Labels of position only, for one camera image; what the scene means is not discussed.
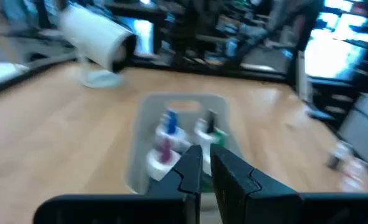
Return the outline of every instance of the wooden table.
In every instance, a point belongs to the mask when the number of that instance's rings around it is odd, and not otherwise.
[[[285,85],[129,68],[115,90],[85,88],[75,63],[0,93],[0,223],[30,223],[44,200],[128,194],[125,168],[139,100],[153,91],[214,93],[247,162],[306,192],[337,191],[325,167],[336,138]]]

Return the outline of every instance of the bottle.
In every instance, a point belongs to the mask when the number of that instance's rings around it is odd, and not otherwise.
[[[196,144],[202,147],[203,153],[202,192],[212,192],[214,188],[211,177],[210,145],[219,141],[219,136],[215,134],[217,129],[215,127],[217,124],[216,113],[209,110],[206,120],[199,118],[195,124],[194,133]]]
[[[345,166],[344,176],[339,184],[343,192],[363,192],[364,177],[367,174],[367,163],[362,159],[354,158]]]
[[[168,135],[171,140],[171,149],[178,153],[186,152],[191,146],[185,130],[178,126],[178,114],[174,110],[168,110],[162,115],[155,135],[155,144],[158,146],[163,144],[165,135]]]
[[[178,162],[181,156],[171,150],[171,139],[165,136],[162,146],[151,149],[146,156],[146,170],[151,182],[160,181]]]
[[[217,142],[216,144],[220,145],[220,146],[225,146],[225,137],[227,135],[227,133],[223,132],[221,129],[216,129],[215,133],[217,136]]]
[[[351,155],[350,145],[344,141],[337,143],[326,165],[333,170],[338,170],[344,161]]]

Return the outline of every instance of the white cylinder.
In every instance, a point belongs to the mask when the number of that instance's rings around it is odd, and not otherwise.
[[[81,6],[60,13],[60,30],[73,45],[104,69],[119,72],[134,54],[136,36],[119,24]]]
[[[181,158],[178,153],[171,151],[170,161],[163,164],[159,162],[159,154],[159,151],[152,149],[146,155],[146,170],[148,171],[148,175],[157,181],[163,179],[163,177],[174,167],[174,165],[176,165],[179,158]]]
[[[312,83],[308,80],[305,70],[304,52],[300,50],[297,59],[297,91],[300,99],[307,103],[312,102]]]

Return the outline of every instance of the gray bin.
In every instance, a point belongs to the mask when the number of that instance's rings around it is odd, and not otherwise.
[[[199,111],[179,110],[178,124],[194,139],[194,125],[199,118],[204,118],[209,109],[217,113],[218,128],[227,133],[225,147],[242,158],[239,145],[228,125],[228,106],[226,101],[216,95],[196,93],[153,93],[141,101],[131,143],[130,163],[128,164],[126,183],[137,194],[145,194],[149,188],[149,176],[146,172],[146,155],[154,146],[155,129],[160,117],[172,102],[196,101]],[[214,193],[202,194],[201,222],[220,223],[217,201]]]

